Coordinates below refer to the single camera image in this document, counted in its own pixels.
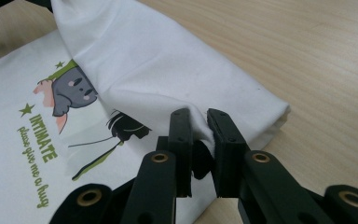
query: fabric fold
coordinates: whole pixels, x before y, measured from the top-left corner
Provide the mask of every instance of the fabric fold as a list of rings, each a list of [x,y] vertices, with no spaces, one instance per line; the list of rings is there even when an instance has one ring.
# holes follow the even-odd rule
[[[188,108],[213,155],[209,108],[227,112],[251,149],[289,105],[176,21],[132,0],[52,0],[59,31],[0,59],[0,223],[49,223],[79,186],[115,189]],[[208,174],[177,200],[192,223],[215,198]]]
[[[92,22],[82,21],[84,15],[101,13],[105,2],[53,1],[53,7],[65,44],[108,108],[121,109],[167,135],[169,115],[178,106],[192,107],[196,135],[212,152],[205,114],[216,108],[235,118],[251,149],[265,146],[272,135],[264,132],[279,127],[275,120],[289,112],[286,102],[177,22],[139,2],[108,1],[111,9]],[[87,4],[92,7],[81,13],[71,9]],[[90,35],[94,30],[97,35]]]

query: screw hole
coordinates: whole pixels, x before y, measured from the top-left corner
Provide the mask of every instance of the screw hole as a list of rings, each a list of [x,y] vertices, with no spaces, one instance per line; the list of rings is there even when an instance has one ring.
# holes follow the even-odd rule
[[[252,158],[258,162],[269,162],[269,157],[263,153],[255,153]]]
[[[91,206],[100,201],[102,197],[100,189],[88,189],[77,197],[77,204],[83,207]]]
[[[338,194],[338,196],[345,203],[350,204],[353,207],[358,207],[358,194],[357,193],[354,193],[354,192],[351,192],[348,190],[343,190]]]
[[[168,156],[162,153],[156,154],[152,157],[153,162],[165,162],[168,160]]]

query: cartoon character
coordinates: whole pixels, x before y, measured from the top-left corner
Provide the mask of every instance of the cartoon character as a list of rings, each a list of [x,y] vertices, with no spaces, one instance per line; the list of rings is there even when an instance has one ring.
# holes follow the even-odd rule
[[[38,83],[34,93],[43,92],[43,105],[53,107],[59,132],[67,121],[69,108],[80,108],[97,100],[97,91],[83,70],[72,60],[63,69]]]
[[[34,89],[34,94],[41,92],[44,93],[43,105],[45,107],[53,107],[52,116],[57,118],[56,122],[59,133],[62,133],[68,120],[70,108],[78,109],[86,107],[98,99],[98,92],[94,89],[83,70],[73,60],[50,77],[40,81]],[[87,171],[102,163],[117,146],[122,146],[133,135],[142,139],[150,132],[150,129],[143,124],[117,110],[111,114],[111,119],[107,121],[106,126],[108,128],[106,131],[110,131],[110,137],[99,139],[101,136],[97,135],[95,136],[95,141],[69,146],[71,148],[87,147],[106,141],[111,141],[111,146],[113,146],[94,160],[92,160],[92,157],[84,155],[83,158],[88,158],[92,161],[81,167],[73,176],[73,180],[77,180]]]

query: table surface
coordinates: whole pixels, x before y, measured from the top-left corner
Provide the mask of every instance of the table surface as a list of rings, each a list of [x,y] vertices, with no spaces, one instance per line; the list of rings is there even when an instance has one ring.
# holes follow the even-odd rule
[[[358,0],[142,0],[289,102],[266,147],[305,188],[358,188]],[[23,0],[0,8],[0,57],[56,29]],[[196,223],[241,223],[217,199]]]

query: wooden surface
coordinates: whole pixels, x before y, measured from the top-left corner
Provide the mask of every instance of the wooden surface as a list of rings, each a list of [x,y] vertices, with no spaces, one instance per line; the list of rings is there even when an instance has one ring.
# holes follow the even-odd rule
[[[266,151],[303,187],[358,188],[358,0],[142,2],[290,103]],[[29,3],[0,8],[0,57],[55,27],[48,11]],[[241,223],[236,201],[216,200],[197,223]]]

